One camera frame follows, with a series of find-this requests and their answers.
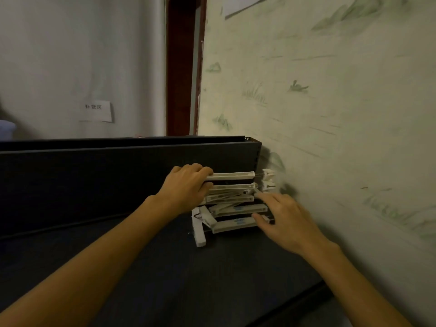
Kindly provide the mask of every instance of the left hand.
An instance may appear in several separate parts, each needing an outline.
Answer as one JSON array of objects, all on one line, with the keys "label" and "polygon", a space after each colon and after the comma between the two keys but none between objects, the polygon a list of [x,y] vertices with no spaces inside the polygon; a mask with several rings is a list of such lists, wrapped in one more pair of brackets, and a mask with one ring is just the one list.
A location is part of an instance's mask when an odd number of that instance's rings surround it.
[{"label": "left hand", "polygon": [[171,205],[176,215],[188,212],[197,207],[213,187],[212,182],[204,182],[213,172],[210,167],[197,163],[175,166],[155,197],[163,204]]}]

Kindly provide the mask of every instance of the blue object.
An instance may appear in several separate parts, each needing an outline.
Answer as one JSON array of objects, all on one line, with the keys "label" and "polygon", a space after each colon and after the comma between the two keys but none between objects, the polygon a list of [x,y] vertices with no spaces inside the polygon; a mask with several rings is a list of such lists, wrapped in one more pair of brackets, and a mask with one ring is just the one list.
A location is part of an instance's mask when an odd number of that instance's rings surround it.
[{"label": "blue object", "polygon": [[6,120],[0,120],[0,141],[11,141],[12,133],[14,133],[17,126]]}]

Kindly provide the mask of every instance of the hand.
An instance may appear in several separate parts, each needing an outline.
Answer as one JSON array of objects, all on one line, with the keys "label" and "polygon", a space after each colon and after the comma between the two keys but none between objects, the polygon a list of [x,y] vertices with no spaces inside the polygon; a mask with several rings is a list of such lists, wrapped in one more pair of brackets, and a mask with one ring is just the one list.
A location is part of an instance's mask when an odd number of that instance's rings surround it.
[{"label": "hand", "polygon": [[213,187],[212,182],[204,182],[213,174],[210,167],[200,164],[175,166],[166,176],[161,190],[155,195],[163,204],[169,205],[175,216],[198,206]]},{"label": "hand", "polygon": [[285,250],[304,257],[333,244],[321,233],[310,213],[291,196],[259,193],[257,197],[270,208],[275,225],[267,223],[259,214],[253,214],[253,218],[266,236]]}]

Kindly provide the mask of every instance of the right hand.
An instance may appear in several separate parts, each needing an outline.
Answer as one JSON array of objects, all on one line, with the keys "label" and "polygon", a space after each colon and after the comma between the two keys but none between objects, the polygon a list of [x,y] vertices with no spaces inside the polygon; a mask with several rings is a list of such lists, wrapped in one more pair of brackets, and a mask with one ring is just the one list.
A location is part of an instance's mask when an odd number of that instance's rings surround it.
[{"label": "right hand", "polygon": [[266,222],[260,214],[254,220],[266,236],[283,249],[300,256],[313,250],[333,245],[319,230],[310,213],[291,196],[279,193],[258,193],[275,218],[275,225]]}]

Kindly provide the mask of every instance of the white paper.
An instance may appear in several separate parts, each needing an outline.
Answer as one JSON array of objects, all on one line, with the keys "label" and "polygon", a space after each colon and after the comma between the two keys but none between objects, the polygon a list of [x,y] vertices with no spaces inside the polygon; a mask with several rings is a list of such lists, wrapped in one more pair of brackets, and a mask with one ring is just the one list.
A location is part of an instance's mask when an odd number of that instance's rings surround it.
[{"label": "white paper", "polygon": [[80,104],[81,121],[112,122],[112,112],[109,101],[94,100]]},{"label": "white paper", "polygon": [[260,0],[224,0],[222,15],[227,17],[233,13],[241,11],[249,6],[258,3]]}]

